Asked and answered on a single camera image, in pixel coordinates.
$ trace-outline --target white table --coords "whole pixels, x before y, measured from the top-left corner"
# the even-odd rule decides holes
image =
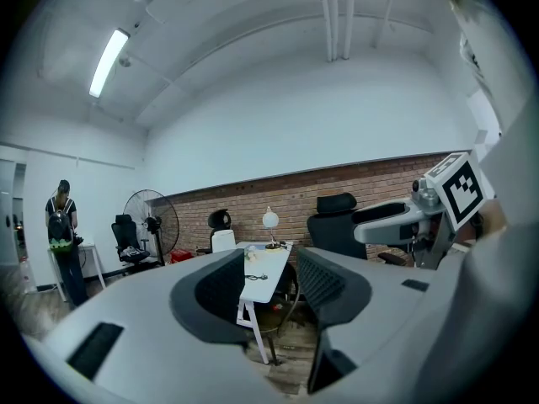
[[[265,246],[268,242],[239,242],[237,248],[246,248],[250,246]],[[254,314],[254,302],[266,303],[270,302],[271,296],[275,292],[275,288],[279,283],[280,276],[283,274],[286,262],[290,256],[293,242],[287,241],[286,248],[276,252],[267,252],[265,250],[256,250],[257,260],[251,262],[245,261],[245,275],[255,275],[260,277],[262,274],[268,276],[267,279],[245,279],[245,287],[240,295],[239,304],[237,306],[236,323],[243,327],[253,329],[256,343],[259,345],[260,354],[265,364],[268,363],[268,355],[264,349],[264,342],[260,335],[259,324],[256,321]],[[243,308],[249,313],[249,320],[243,319]]]
[[[99,261],[98,251],[95,249],[95,243],[93,242],[93,240],[84,238],[83,243],[79,245],[78,248],[82,250],[87,250],[87,249],[92,250],[92,258],[93,258],[93,262],[95,263],[95,268],[98,271],[99,281],[101,282],[103,289],[107,287],[104,284],[103,275],[101,274],[101,265],[100,265],[101,262]],[[60,286],[61,276],[60,276],[60,271],[58,270],[58,265],[56,263],[56,258],[52,254],[52,251],[50,248],[47,250],[47,252],[49,254],[49,260],[51,261],[52,270],[54,271],[54,276],[56,279],[56,287],[58,288],[58,291],[60,292],[61,299],[64,302],[66,302],[67,301],[66,295],[64,294],[64,291],[61,289],[61,286]]]

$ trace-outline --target person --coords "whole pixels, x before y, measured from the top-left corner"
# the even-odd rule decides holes
[[[58,193],[47,201],[45,207],[45,223],[49,226],[49,217],[54,211],[63,210],[70,222],[73,230],[77,228],[77,206],[75,202],[69,198],[70,185],[68,181],[63,179],[58,184]],[[84,284],[83,271],[78,259],[78,247],[72,244],[70,252],[55,253],[56,262],[60,269],[60,276],[66,291],[75,306],[80,306],[88,299],[86,294],[86,285]]]

